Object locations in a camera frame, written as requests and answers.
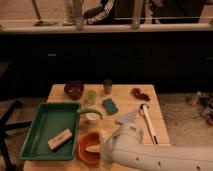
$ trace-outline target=wooden table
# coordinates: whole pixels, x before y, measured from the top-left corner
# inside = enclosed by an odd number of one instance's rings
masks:
[[[152,85],[113,85],[110,95],[105,95],[102,85],[86,84],[84,94],[79,100],[82,108],[95,108],[102,112],[103,121],[98,124],[90,124],[84,115],[80,118],[78,138],[88,133],[89,131],[99,131],[100,129],[106,130],[108,133],[114,132],[119,125],[115,123],[115,119],[123,114],[128,113],[134,109],[138,109],[140,104],[145,101],[138,100],[133,97],[130,92],[132,88],[140,88],[142,92],[150,97],[150,101],[146,102],[149,106],[149,113],[156,130],[156,136],[159,145],[170,145],[169,137],[162,117],[160,106],[157,100],[155,89]],[[86,101],[86,93],[88,90],[95,90],[97,92],[97,99],[94,105],[89,105]],[[102,106],[102,101],[107,98],[112,98],[118,108],[118,113],[114,115],[107,115]],[[71,102],[70,98],[64,93],[64,84],[54,84],[48,97],[48,102]],[[152,139],[148,131],[147,124],[144,118],[137,114],[135,119],[136,125],[144,130],[144,144],[152,145]],[[24,171],[78,171],[78,170],[135,170],[130,169],[116,163],[106,164],[103,161],[99,166],[89,166],[77,157],[71,161],[26,161],[24,164]]]

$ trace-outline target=green plastic tray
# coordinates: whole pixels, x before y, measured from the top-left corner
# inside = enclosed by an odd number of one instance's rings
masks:
[[[78,135],[79,103],[42,103],[38,106],[35,118],[20,152],[21,160],[71,160],[76,150]],[[51,151],[47,142],[66,128],[72,138]]]

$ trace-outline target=chair leg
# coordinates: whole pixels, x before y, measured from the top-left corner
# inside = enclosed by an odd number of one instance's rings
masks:
[[[30,125],[31,125],[31,122],[21,122],[21,123],[7,124],[7,125],[4,126],[4,131],[24,128],[24,127],[28,127]]]
[[[16,166],[10,161],[9,153],[7,151],[7,146],[3,138],[0,138],[0,150],[6,165],[6,171],[15,171]]]
[[[13,102],[13,104],[9,107],[9,109],[6,111],[6,113],[2,116],[2,118],[0,119],[0,123],[1,125],[5,125],[5,123],[7,122],[7,120],[9,119],[9,117],[12,115],[13,111],[16,108],[21,107],[22,103],[19,101],[15,101]]]

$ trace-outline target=bowl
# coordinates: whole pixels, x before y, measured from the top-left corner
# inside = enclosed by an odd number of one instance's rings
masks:
[[[87,113],[86,117],[91,124],[96,124],[100,121],[100,115],[97,113]]]
[[[98,144],[100,144],[100,139],[97,131],[92,131],[82,136],[78,141],[77,147],[78,158],[87,164],[97,165],[101,158],[100,154],[87,152],[86,148]]]
[[[72,100],[78,100],[81,98],[84,91],[84,84],[80,81],[70,81],[64,86],[64,92]]]

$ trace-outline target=sponge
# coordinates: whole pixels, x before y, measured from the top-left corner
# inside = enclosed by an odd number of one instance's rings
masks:
[[[109,115],[112,115],[118,112],[118,109],[111,98],[103,100],[103,106]]]

